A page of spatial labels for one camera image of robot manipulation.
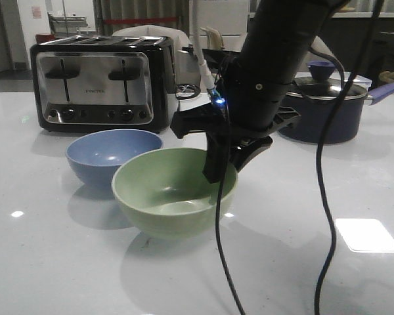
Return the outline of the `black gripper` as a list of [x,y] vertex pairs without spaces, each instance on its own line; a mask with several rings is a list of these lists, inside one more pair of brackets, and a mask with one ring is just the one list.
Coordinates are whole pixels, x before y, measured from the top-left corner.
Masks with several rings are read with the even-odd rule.
[[[301,57],[292,54],[221,54],[209,59],[209,68],[218,75],[215,91],[208,93],[210,102],[175,112],[171,122],[178,138],[206,134],[203,174],[209,183],[222,180],[229,161],[239,173],[271,147],[268,135],[287,124],[279,108],[300,64]],[[250,140],[230,149],[228,135]]]

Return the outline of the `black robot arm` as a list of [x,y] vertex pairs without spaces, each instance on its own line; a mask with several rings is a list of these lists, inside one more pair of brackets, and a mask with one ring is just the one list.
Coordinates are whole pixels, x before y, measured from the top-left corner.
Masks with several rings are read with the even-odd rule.
[[175,112],[178,138],[206,134],[202,170],[210,183],[223,178],[226,163],[241,170],[271,144],[271,134],[297,123],[299,114],[281,105],[297,69],[323,24],[343,1],[261,1],[241,51],[221,62],[214,80],[203,51],[194,46],[209,102]]

